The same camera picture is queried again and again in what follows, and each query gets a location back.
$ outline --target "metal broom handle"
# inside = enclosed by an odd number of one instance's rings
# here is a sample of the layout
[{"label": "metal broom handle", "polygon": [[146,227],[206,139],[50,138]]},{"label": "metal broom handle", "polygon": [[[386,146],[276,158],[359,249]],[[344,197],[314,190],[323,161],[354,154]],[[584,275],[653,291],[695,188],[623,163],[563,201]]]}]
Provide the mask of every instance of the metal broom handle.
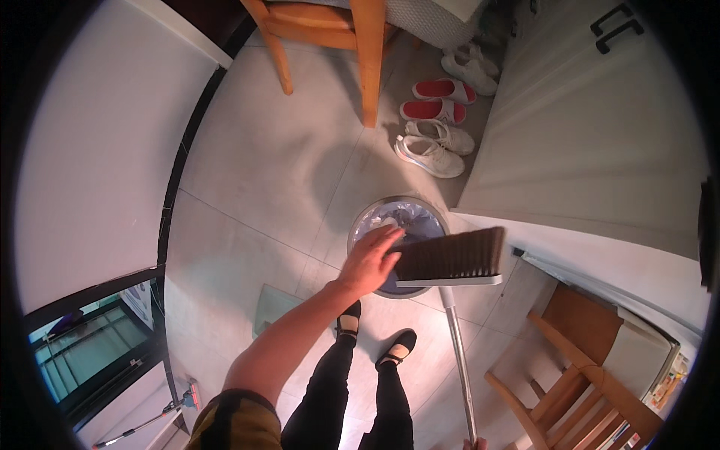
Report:
[{"label": "metal broom handle", "polygon": [[467,362],[465,361],[465,350],[462,346],[462,336],[460,335],[460,324],[457,321],[455,313],[455,298],[452,294],[452,288],[448,286],[440,286],[440,298],[443,301],[445,313],[448,316],[448,325],[450,325],[450,336],[452,337],[452,345],[455,348],[455,359],[457,360],[457,369],[460,373],[460,386],[462,386],[462,397],[465,401],[465,416],[467,418],[467,432],[470,436],[470,443],[474,448],[477,441],[477,429],[475,428],[475,412],[472,409],[472,394],[470,393],[470,379],[467,376]]}]

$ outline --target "black shoe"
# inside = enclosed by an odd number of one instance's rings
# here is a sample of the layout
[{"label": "black shoe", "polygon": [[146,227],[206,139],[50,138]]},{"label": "black shoe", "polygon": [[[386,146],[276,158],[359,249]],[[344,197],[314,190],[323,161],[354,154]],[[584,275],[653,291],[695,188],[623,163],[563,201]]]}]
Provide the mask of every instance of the black shoe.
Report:
[{"label": "black shoe", "polygon": [[385,358],[394,359],[397,361],[398,364],[402,362],[403,359],[407,358],[408,356],[405,356],[405,358],[399,358],[393,354],[390,353],[392,350],[392,347],[400,345],[405,347],[408,350],[408,355],[413,352],[413,349],[415,348],[415,342],[418,340],[418,335],[415,334],[414,330],[405,330],[403,331],[400,336],[395,339],[395,342],[392,343],[389,349],[385,353],[380,356],[377,361],[375,361],[375,369],[380,370],[380,361],[382,361]]},{"label": "black shoe", "polygon": [[[355,302],[355,303],[353,303],[352,305],[350,305],[350,307],[349,307],[348,309],[346,309],[345,311],[343,311],[343,313],[340,314],[340,317],[342,317],[342,316],[344,316],[344,315],[349,315],[349,316],[352,316],[352,317],[354,317],[354,318],[357,318],[357,320],[358,320],[358,327],[359,327],[359,326],[360,326],[360,314],[361,314],[361,313],[362,313],[362,306],[360,305],[360,300],[358,300],[357,302]],[[349,335],[355,336],[355,337],[357,338],[357,335],[358,335],[358,332],[357,332],[357,331],[355,331],[355,330],[344,330],[344,329],[340,326],[340,317],[338,317],[338,319],[337,319],[337,325],[338,325],[338,326],[335,328],[335,330],[338,332],[338,334],[337,334],[337,336],[335,337],[335,339],[337,340],[337,338],[338,338],[340,335],[343,335],[343,334],[349,334]]]}]

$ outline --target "person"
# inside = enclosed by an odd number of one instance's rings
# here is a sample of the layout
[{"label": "person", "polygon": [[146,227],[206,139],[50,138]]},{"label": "person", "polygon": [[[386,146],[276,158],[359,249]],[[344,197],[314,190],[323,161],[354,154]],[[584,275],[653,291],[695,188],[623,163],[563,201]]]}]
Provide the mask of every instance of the person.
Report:
[{"label": "person", "polygon": [[[199,414],[188,450],[338,448],[361,317],[359,298],[385,281],[400,259],[398,252],[387,252],[403,234],[393,225],[367,233],[336,280],[270,325],[235,359],[222,392]],[[281,432],[274,409],[280,391],[333,320],[336,341],[320,358],[302,402]],[[360,449],[413,448],[413,421],[397,365],[413,351],[416,338],[415,331],[402,331],[377,359],[377,416]]]}]

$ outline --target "broom bristles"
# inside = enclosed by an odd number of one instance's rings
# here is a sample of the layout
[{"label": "broom bristles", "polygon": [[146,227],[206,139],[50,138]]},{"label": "broom bristles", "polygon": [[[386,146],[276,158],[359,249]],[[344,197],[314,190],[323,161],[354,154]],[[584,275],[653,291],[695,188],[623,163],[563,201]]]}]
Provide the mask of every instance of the broom bristles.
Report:
[{"label": "broom bristles", "polygon": [[473,278],[500,274],[505,228],[493,227],[411,243],[391,251],[400,281]]}]

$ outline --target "red slipper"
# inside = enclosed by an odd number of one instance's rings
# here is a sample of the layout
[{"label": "red slipper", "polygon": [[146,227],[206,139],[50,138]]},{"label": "red slipper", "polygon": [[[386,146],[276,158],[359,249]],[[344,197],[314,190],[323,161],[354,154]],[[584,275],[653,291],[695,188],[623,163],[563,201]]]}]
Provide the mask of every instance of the red slipper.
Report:
[{"label": "red slipper", "polygon": [[448,99],[405,102],[400,105],[400,116],[405,120],[442,120],[448,125],[459,125],[465,120],[465,107]]},{"label": "red slipper", "polygon": [[416,99],[445,98],[460,104],[472,104],[477,99],[475,91],[470,86],[452,78],[415,83],[413,94]]}]

